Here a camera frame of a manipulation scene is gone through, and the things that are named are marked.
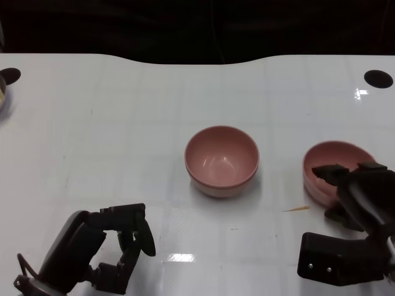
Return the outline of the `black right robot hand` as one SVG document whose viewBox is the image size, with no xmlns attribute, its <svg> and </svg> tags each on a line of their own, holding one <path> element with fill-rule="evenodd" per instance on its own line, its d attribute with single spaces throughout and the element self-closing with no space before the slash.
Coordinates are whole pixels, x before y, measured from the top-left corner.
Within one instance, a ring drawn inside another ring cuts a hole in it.
<svg viewBox="0 0 395 296">
<path fill-rule="evenodd" d="M 313 174 L 336 187 L 340 204 L 369 236 L 394 235 L 394 171 L 376 162 L 355 170 L 339 164 L 316 166 Z"/>
</svg>

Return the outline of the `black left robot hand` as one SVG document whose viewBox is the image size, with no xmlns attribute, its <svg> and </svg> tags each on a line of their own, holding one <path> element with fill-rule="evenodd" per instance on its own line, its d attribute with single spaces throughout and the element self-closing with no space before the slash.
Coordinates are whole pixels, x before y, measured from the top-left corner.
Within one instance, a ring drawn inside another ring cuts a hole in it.
<svg viewBox="0 0 395 296">
<path fill-rule="evenodd" d="M 143 203 L 77 211 L 64 224 L 47 253 L 38 279 L 63 294 L 77 283 L 89 281 L 96 290 L 123 295 L 141 252 L 153 257 L 156 247 L 145 219 Z M 117 233 L 122 256 L 116 265 L 90 261 L 108 231 Z"/>
</svg>

